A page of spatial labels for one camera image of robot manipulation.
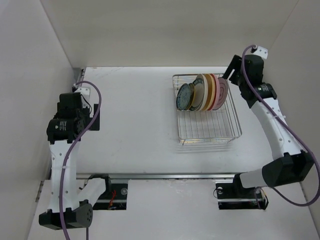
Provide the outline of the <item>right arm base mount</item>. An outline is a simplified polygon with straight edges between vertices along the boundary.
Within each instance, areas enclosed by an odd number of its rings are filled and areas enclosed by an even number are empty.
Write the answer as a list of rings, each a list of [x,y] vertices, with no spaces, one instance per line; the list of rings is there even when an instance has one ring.
[[[237,191],[232,182],[215,183],[213,195],[219,210],[266,210],[269,199],[260,188]]]

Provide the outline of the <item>green rim white plate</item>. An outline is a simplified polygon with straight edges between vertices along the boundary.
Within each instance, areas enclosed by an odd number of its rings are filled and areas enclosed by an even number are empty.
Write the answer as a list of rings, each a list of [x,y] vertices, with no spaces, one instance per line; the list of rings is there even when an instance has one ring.
[[[201,109],[204,98],[206,95],[206,90],[208,88],[207,81],[205,80],[205,77],[203,74],[198,74],[196,76],[196,79],[192,82],[194,86],[194,91],[193,91],[193,100],[190,105],[189,110],[190,111],[198,111]]]

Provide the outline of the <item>blue green patterned plate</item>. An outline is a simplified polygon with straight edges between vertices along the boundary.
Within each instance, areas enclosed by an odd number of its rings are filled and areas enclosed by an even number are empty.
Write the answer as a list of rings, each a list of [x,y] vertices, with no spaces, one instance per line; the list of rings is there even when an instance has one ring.
[[[184,83],[178,90],[176,96],[176,108],[178,111],[188,110],[191,106],[191,87]]]

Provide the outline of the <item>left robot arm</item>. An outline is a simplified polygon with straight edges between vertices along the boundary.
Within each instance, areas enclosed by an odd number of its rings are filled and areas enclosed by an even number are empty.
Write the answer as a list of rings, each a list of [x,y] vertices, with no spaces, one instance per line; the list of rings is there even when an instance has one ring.
[[[98,198],[111,195],[107,177],[94,175],[83,189],[77,185],[77,159],[84,130],[92,127],[89,88],[62,93],[57,112],[49,121],[46,134],[51,153],[51,195],[48,208],[38,217],[39,225],[52,230],[85,229],[93,221]]]

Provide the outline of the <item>cream plate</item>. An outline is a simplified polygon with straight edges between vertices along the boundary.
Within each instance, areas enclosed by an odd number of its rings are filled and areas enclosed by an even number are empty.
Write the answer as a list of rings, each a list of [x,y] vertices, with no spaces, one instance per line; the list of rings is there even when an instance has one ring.
[[[202,98],[201,105],[196,109],[197,111],[206,111],[209,107],[211,98],[212,98],[212,91],[213,91],[213,77],[208,74],[198,74],[197,78],[203,79],[204,82],[204,94]]]

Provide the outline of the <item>orange plate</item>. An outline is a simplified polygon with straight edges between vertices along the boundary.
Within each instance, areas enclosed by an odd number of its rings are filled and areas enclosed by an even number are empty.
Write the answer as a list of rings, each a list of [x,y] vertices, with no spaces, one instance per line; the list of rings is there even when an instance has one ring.
[[[214,103],[216,101],[216,95],[217,95],[216,77],[212,73],[210,73],[209,75],[212,78],[212,90],[211,90],[211,99],[210,99],[210,102],[209,102],[209,106],[206,109],[207,111],[212,110],[212,108],[214,106]]]

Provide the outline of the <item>pink plate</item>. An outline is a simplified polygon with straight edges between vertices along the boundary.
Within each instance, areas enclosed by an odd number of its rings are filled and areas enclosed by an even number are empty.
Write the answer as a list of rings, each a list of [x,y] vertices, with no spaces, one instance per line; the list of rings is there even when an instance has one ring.
[[[219,77],[218,82],[219,82],[219,97],[213,107],[213,110],[218,110],[219,108],[221,108],[228,96],[229,86],[228,86],[227,80],[222,77]]]

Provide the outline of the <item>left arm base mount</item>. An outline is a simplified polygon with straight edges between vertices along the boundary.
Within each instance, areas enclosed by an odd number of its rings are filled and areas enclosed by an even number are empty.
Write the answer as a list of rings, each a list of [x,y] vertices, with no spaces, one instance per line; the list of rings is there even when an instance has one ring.
[[[111,178],[108,174],[92,174],[86,180],[104,180],[105,191],[92,206],[95,211],[122,211],[127,209],[128,180]]]

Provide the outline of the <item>yellow patterned plate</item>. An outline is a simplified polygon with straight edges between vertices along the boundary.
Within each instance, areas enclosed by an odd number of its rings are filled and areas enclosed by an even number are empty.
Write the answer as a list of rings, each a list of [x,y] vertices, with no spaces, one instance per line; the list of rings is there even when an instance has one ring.
[[[190,98],[189,98],[189,103],[187,106],[187,110],[189,110],[193,104],[194,98],[195,98],[195,85],[193,83],[189,83],[189,89],[190,89]]]

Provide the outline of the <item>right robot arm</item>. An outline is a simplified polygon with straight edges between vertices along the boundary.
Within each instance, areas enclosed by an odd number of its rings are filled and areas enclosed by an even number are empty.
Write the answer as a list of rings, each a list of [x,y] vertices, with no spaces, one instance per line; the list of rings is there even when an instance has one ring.
[[[243,197],[257,187],[278,187],[302,182],[314,165],[311,154],[303,149],[285,128],[287,124],[271,84],[263,82],[264,60],[258,55],[234,55],[224,79],[237,85],[242,98],[259,120],[272,152],[272,161],[260,169],[238,173],[232,193]]]

